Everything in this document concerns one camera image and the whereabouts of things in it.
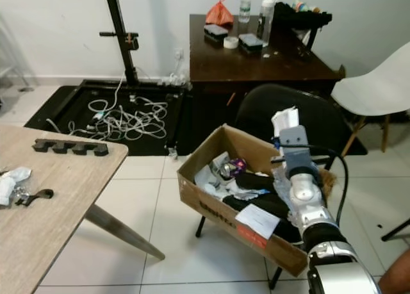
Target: cardboard box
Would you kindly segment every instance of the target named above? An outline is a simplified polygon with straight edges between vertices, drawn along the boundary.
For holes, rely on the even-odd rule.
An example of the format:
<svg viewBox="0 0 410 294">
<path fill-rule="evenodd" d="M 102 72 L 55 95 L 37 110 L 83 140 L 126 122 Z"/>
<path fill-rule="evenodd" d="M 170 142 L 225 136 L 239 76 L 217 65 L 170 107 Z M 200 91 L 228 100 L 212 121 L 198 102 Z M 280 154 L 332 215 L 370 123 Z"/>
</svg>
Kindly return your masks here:
<svg viewBox="0 0 410 294">
<path fill-rule="evenodd" d="M 225 151 L 231 158 L 245 159 L 250 170 L 269 175 L 272 169 L 270 158 L 279 155 L 272 144 L 223 125 L 216 129 L 178 170 L 181 201 L 293 276 L 298 276 L 307 265 L 305 252 L 274 234 L 266 241 L 252 229 L 235 220 L 237 211 L 195 185 L 195 174 Z M 329 194 L 335 178 L 328 172 L 321 174 L 326 186 L 326 194 Z"/>
</svg>

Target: black office chair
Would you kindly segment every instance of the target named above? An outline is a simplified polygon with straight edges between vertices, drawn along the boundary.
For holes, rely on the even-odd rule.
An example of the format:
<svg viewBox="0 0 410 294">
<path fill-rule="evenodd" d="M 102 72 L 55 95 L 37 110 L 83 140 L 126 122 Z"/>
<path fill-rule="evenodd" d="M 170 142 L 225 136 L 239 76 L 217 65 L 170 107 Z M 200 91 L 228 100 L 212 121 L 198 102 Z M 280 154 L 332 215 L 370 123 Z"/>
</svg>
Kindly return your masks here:
<svg viewBox="0 0 410 294">
<path fill-rule="evenodd" d="M 345 146 L 343 133 L 345 123 L 339 110 L 321 97 L 276 84 L 265 84 L 250 91 L 243 99 L 236 116 L 235 127 L 271 142 L 274 127 L 271 118 L 277 112 L 296 106 L 299 110 L 299 123 L 306 128 L 307 139 L 311 145 L 319 145 L 341 152 Z M 324 155 L 311 150 L 311 154 Z M 316 160 L 330 169 L 334 158 Z M 196 237 L 201 236 L 205 217 L 201 218 Z M 275 288 L 282 273 L 278 267 L 269 288 Z"/>
</svg>

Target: dark wooden desk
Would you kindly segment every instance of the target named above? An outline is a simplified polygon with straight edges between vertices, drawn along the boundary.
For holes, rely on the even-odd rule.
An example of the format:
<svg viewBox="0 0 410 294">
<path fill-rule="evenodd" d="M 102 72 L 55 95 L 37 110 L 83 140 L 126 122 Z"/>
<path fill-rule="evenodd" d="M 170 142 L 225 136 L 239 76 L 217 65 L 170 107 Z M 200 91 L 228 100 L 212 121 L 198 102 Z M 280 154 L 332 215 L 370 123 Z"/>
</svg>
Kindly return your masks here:
<svg viewBox="0 0 410 294">
<path fill-rule="evenodd" d="M 272 28 L 270 44 L 261 53 L 224 49 L 204 37 L 205 15 L 190 15 L 190 81 L 193 86 L 193 149 L 216 127 L 234 124 L 243 96 L 264 83 L 279 83 L 328 98 L 340 77 L 291 32 Z M 258 17 L 240 24 L 235 17 L 230 36 L 256 33 Z M 233 93 L 234 99 L 227 106 Z"/>
</svg>

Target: wall outlet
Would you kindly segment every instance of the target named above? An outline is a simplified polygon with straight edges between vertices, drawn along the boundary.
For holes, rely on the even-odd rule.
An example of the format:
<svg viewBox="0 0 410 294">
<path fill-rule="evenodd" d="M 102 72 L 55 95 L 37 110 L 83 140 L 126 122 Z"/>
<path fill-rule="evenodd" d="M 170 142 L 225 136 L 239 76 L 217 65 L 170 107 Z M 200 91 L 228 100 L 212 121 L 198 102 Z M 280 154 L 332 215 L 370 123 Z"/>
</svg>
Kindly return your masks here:
<svg viewBox="0 0 410 294">
<path fill-rule="evenodd" d="M 176 47 L 174 49 L 175 60 L 182 60 L 184 58 L 184 50 L 181 47 Z"/>
</svg>

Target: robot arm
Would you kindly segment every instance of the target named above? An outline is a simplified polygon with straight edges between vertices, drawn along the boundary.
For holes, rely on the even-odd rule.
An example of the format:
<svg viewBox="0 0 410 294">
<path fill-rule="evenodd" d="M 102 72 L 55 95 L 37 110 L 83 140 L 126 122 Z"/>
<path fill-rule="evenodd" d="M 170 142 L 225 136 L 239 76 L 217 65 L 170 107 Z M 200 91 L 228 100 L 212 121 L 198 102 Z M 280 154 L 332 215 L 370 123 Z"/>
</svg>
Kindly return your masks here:
<svg viewBox="0 0 410 294">
<path fill-rule="evenodd" d="M 318 170 L 312 163 L 303 126 L 279 132 L 286 175 L 290 180 L 293 221 L 304 242 L 309 262 L 310 294 L 378 294 L 373 277 L 340 232 L 324 206 L 318 187 Z"/>
</svg>

